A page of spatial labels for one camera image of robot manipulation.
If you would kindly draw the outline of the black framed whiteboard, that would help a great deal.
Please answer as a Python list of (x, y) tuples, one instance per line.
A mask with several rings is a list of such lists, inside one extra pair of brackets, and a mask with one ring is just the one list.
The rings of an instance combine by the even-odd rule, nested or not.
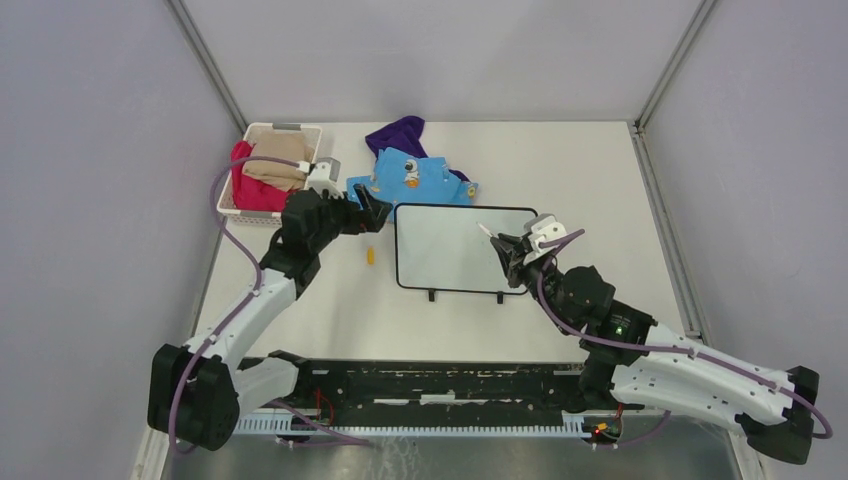
[(494, 248), (476, 225), (494, 234), (519, 234), (537, 212), (528, 207), (404, 203), (395, 208), (395, 279), (405, 289), (491, 294), (526, 293), (508, 287)]

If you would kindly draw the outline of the white marker pen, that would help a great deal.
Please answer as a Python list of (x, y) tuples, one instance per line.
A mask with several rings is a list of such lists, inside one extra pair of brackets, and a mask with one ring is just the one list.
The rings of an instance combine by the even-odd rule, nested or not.
[(485, 235), (487, 235), (489, 238), (494, 238), (494, 237), (495, 237), (495, 234), (494, 234), (494, 233), (493, 233), (493, 232), (492, 232), (489, 228), (487, 228), (486, 226), (484, 226), (482, 223), (477, 222), (477, 223), (476, 223), (476, 225), (477, 225), (477, 226), (480, 228), (480, 230), (481, 230), (481, 231), (482, 231)]

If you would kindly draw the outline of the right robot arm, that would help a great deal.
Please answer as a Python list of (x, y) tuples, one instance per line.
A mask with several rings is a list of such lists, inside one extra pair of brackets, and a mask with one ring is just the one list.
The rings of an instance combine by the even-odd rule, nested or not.
[(591, 408), (609, 402), (687, 415), (743, 437), (756, 452), (788, 464), (808, 461), (823, 421), (815, 407), (819, 374), (796, 366), (771, 369), (740, 360), (675, 332), (615, 298), (597, 269), (556, 266), (576, 233), (553, 241), (492, 234), (511, 287), (524, 287), (563, 335), (587, 352), (577, 382)]

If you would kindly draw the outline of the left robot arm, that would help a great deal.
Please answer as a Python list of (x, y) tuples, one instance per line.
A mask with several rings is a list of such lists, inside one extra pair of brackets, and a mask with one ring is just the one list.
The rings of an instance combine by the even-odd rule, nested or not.
[(353, 198), (312, 189), (291, 195), (281, 226), (261, 259), (251, 261), (255, 278), (217, 325), (184, 344), (165, 344), (154, 354), (147, 424), (180, 442), (214, 451), (247, 414), (283, 400), (306, 405), (313, 379), (292, 360), (268, 356), (243, 368), (242, 361), (268, 326), (300, 299), (320, 269), (320, 254), (340, 235), (376, 233), (393, 206), (355, 185)]

